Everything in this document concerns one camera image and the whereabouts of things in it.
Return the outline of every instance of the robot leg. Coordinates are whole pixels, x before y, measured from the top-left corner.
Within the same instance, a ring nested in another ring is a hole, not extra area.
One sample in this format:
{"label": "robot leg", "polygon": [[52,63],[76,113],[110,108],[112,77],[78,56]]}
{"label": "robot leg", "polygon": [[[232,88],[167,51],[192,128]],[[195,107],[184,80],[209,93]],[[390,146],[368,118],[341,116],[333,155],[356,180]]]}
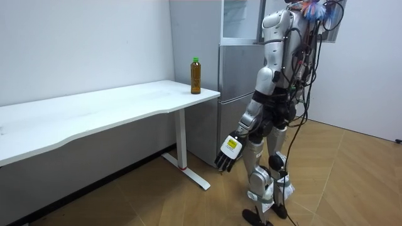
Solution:
{"label": "robot leg", "polygon": [[286,156],[281,153],[285,141],[287,127],[278,129],[274,127],[267,137],[269,153],[269,169],[274,180],[273,211],[283,219],[288,216],[284,201],[294,192],[295,188],[290,183],[289,174],[285,171]]}
{"label": "robot leg", "polygon": [[259,160],[263,153],[263,145],[263,140],[259,144],[247,141],[243,151],[244,165],[249,178],[247,195],[253,201],[257,214],[250,210],[243,210],[242,215],[253,226],[272,225],[264,215],[264,212],[274,203],[274,184],[269,169],[259,165]]}

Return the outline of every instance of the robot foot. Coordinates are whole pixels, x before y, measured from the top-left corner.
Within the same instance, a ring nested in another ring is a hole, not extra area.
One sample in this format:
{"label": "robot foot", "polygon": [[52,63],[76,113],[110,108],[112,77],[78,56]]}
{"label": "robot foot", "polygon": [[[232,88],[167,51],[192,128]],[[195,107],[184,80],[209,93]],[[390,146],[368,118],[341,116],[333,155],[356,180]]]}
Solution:
{"label": "robot foot", "polygon": [[288,217],[288,211],[284,205],[274,204],[271,209],[277,214],[279,218],[286,219]]}
{"label": "robot foot", "polygon": [[267,221],[266,223],[262,223],[258,213],[254,213],[251,210],[243,210],[242,216],[252,226],[274,226],[269,221]]}

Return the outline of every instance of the humanoid robot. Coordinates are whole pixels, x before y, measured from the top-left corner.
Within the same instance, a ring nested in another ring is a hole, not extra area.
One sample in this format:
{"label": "humanoid robot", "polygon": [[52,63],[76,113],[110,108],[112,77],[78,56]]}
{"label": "humanoid robot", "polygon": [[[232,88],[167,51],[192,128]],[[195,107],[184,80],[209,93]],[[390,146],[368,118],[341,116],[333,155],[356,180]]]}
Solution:
{"label": "humanoid robot", "polygon": [[[291,4],[263,19],[261,44],[266,65],[258,72],[253,98],[238,128],[225,140],[215,160],[220,170],[230,172],[242,154],[249,179],[247,195],[256,207],[256,213],[244,210],[242,215],[254,226],[272,225],[264,215],[269,208],[280,218],[288,216],[284,201],[295,189],[281,148],[288,125],[295,119],[296,105],[305,103],[305,89],[315,80],[317,37],[327,16],[325,6],[318,1],[285,2]],[[311,4],[317,7],[313,11],[324,12],[311,15]],[[259,164],[264,137],[268,142],[269,169]]]}

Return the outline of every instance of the wooden floor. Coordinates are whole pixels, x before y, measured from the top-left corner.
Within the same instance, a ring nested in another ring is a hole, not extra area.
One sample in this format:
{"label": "wooden floor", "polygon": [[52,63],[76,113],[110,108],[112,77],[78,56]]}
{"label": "wooden floor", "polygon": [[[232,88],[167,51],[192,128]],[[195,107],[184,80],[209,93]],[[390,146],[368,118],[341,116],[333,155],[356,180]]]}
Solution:
{"label": "wooden floor", "polygon": [[[208,191],[158,158],[31,225],[248,225],[241,212],[253,205],[243,163],[222,175],[188,155],[189,167],[211,184]],[[294,143],[289,169],[296,192],[286,207],[299,226],[402,225],[402,145],[310,121]],[[271,210],[268,216],[275,226],[291,225]]]}

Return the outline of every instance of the baseboard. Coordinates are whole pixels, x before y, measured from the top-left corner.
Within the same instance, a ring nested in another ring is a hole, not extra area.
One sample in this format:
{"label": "baseboard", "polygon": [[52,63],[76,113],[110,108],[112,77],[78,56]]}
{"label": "baseboard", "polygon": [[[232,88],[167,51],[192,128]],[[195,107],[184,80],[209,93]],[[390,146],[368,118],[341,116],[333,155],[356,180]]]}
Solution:
{"label": "baseboard", "polygon": [[126,173],[131,172],[132,170],[135,170],[138,167],[140,167],[146,163],[149,163],[150,161],[160,157],[163,153],[169,152],[175,148],[176,148],[176,144],[172,144],[171,146],[168,146],[167,148],[164,148],[155,154],[152,154],[142,160],[139,160],[136,163],[133,163],[123,169],[120,169],[119,171],[112,173],[111,175],[106,176],[105,178],[102,178],[99,181],[96,181],[96,182],[86,186],[85,188],[81,188],[80,190],[75,191],[74,193],[71,193],[71,194],[67,195],[66,197],[61,198],[61,199],[43,207],[25,217],[22,217],[19,220],[16,220],[13,223],[8,224],[7,226],[20,226],[20,225],[24,225],[26,223],[34,222],[35,220],[38,220],[38,219],[48,215],[49,213],[69,204],[70,202],[72,202],[80,197],[83,197],[84,195],[94,191],[97,188],[100,188],[100,187],[106,185],[107,183],[114,181],[115,179],[125,175]]}

